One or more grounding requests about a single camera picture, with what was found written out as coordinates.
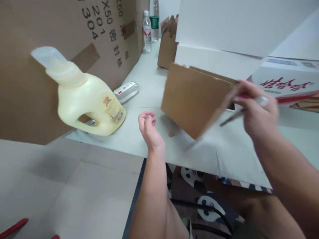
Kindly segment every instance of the bottle label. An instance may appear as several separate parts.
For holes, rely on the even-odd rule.
[[[123,92],[129,90],[130,88],[132,88],[136,83],[134,81],[130,81],[129,83],[126,83],[124,85],[122,85],[120,88],[117,88],[115,91],[113,91],[114,94],[116,95],[120,95]]]
[[[160,20],[159,19],[160,18],[156,17],[156,16],[150,17],[152,29],[158,29],[160,27]]]
[[[149,37],[151,35],[151,26],[143,26],[144,35]]]
[[[103,104],[104,112],[108,114],[115,123],[120,122],[123,117],[122,106],[116,100],[108,96],[104,98]]]

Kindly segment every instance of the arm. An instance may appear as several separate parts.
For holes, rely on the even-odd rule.
[[[164,141],[155,128],[155,114],[144,112],[139,116],[140,131],[149,153],[140,194],[133,215],[130,238],[165,238],[167,221],[167,177],[164,159]]]
[[[305,235],[311,237],[316,230],[318,233],[319,171],[278,131],[276,100],[250,82],[241,83],[250,97],[264,96],[269,99],[264,109],[252,99],[237,98],[235,103],[247,109],[245,130],[253,140],[275,194]]]

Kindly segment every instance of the hand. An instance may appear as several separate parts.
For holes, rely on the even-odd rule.
[[[250,99],[236,97],[234,103],[241,105],[247,111],[244,115],[244,126],[247,134],[254,139],[264,139],[269,135],[278,132],[278,106],[277,100],[249,81],[239,81],[242,85],[241,94],[246,94]],[[264,108],[259,106],[254,98],[258,96],[266,97],[269,102]]]
[[[164,140],[155,128],[156,119],[152,120],[154,116],[155,114],[151,111],[145,111],[139,115],[140,131],[149,151],[164,150]]]

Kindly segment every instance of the plastic bottle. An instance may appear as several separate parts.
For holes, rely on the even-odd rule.
[[[149,12],[144,11],[144,20],[143,20],[143,33],[144,33],[144,51],[152,51],[152,36],[151,36],[151,21],[149,18]]]
[[[159,27],[160,27],[160,10],[159,0],[150,0],[150,19],[152,25],[152,41],[159,40]]]
[[[88,133],[107,136],[123,123],[126,112],[112,90],[98,77],[83,73],[51,46],[36,48],[31,55],[46,68],[58,84],[58,114],[69,126]],[[89,126],[78,119],[86,114],[95,120]]]

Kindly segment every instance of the laundry detergent bottle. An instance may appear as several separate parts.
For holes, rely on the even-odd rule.
[[[53,47],[36,48],[31,55],[46,68],[47,75],[59,84],[58,114],[64,123],[102,136],[112,134],[121,126],[126,112],[100,78],[83,73]],[[83,114],[94,119],[95,125],[80,122],[78,119]]]

